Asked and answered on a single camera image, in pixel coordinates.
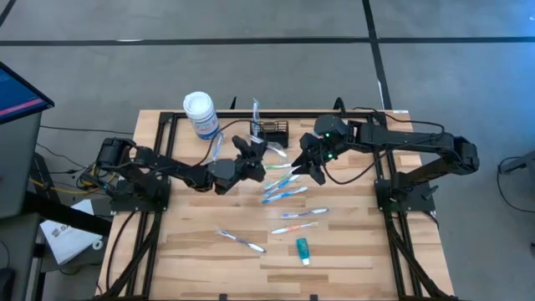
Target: plastic lid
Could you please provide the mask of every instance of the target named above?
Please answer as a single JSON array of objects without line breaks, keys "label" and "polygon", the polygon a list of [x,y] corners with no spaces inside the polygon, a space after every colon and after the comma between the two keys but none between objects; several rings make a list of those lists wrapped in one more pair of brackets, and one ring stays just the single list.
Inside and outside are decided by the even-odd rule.
[{"label": "plastic lid", "polygon": [[184,110],[193,119],[202,119],[208,116],[213,108],[210,95],[204,92],[193,92],[184,98]]}]

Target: floor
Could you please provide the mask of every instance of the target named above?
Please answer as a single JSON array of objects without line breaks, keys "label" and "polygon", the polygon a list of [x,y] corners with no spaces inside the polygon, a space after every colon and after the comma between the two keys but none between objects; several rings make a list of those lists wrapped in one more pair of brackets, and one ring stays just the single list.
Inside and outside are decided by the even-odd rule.
[{"label": "floor", "polygon": [[[263,108],[280,109],[329,108],[340,96],[349,107],[408,110],[414,120],[440,122],[464,135],[478,146],[480,170],[436,182],[456,294],[532,299],[535,258],[529,243],[535,242],[535,216],[508,207],[496,185],[502,158],[535,149],[532,1],[0,0],[3,7],[8,3],[14,5],[0,27],[0,58],[56,102],[43,114],[44,125],[132,131],[138,110],[180,109],[185,94],[202,90],[219,109],[228,108],[234,96],[237,108],[251,107],[255,97]],[[374,28],[366,22],[366,3]],[[369,29],[379,38],[374,47],[175,41],[368,38]],[[126,39],[153,41],[106,46]],[[74,46],[72,40],[85,42]],[[105,137],[42,129],[38,141],[87,164]],[[72,167],[37,151],[53,171]],[[504,176],[502,186],[511,202],[535,210],[525,171]],[[98,271],[89,266],[75,276],[50,275],[44,299],[89,298]]]}]

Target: wooden tabletop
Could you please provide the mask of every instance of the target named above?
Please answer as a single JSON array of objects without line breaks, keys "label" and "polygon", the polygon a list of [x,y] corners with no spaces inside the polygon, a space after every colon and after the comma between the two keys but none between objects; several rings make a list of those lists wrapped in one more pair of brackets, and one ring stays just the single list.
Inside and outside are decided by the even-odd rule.
[{"label": "wooden tabletop", "polygon": [[[400,120],[408,114],[388,112]],[[153,147],[160,111],[142,110],[134,140],[138,145]],[[232,120],[220,119],[225,125]],[[286,149],[290,162],[300,153],[298,140],[313,130],[314,119],[289,120],[290,146]],[[246,138],[248,126],[237,123],[225,130],[226,139],[220,158],[235,158],[237,149],[233,135]],[[408,123],[389,120],[389,129],[411,131]],[[189,120],[180,120],[176,132],[173,158],[196,163],[206,153],[208,143],[199,140]],[[280,163],[280,157],[266,154],[266,164]],[[329,171],[340,180],[361,172],[373,162],[370,154],[350,151],[328,164]],[[395,151],[398,171],[411,171],[420,166],[420,157],[408,151]],[[267,171],[273,179],[288,171]],[[377,209],[373,181],[375,170],[359,180],[338,186],[329,179],[323,186],[309,176],[301,176],[292,187],[307,186],[308,191],[266,206],[262,200],[262,184],[241,181],[226,195],[213,191],[195,192],[181,181],[172,180],[169,209],[163,215],[156,255],[151,299],[217,299],[227,293],[230,299],[302,299],[317,294],[320,299],[396,299],[385,222]],[[284,213],[300,213],[328,207],[328,214],[294,220],[282,220]],[[129,213],[114,218],[110,242]],[[112,264],[112,280],[130,261],[138,227],[135,214],[120,238]],[[426,215],[408,215],[415,255],[436,284],[453,294],[446,260],[436,224]],[[271,234],[276,228],[318,221],[319,226],[286,234]],[[224,229],[246,238],[267,250],[259,254],[233,240],[216,235]],[[297,255],[295,241],[306,237],[310,248],[310,265],[304,267]],[[104,262],[108,262],[111,243]],[[411,293],[408,268],[405,286]],[[144,268],[140,268],[136,292],[140,293]],[[100,273],[99,285],[105,288],[106,264]]]}]

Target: white container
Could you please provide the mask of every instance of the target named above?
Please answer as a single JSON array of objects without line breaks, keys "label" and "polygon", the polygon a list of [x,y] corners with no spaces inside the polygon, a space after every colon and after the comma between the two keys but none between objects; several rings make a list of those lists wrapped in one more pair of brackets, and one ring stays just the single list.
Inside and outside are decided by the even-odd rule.
[{"label": "white container", "polygon": [[216,110],[210,95],[200,91],[186,95],[184,111],[199,138],[210,140],[219,130]]}]

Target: computer screen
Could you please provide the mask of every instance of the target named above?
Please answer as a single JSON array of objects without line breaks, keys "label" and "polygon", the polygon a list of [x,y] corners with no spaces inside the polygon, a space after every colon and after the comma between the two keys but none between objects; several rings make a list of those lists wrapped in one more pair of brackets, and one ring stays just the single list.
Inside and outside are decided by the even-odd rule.
[{"label": "computer screen", "polygon": [[52,100],[0,63],[0,124],[52,106]]}]

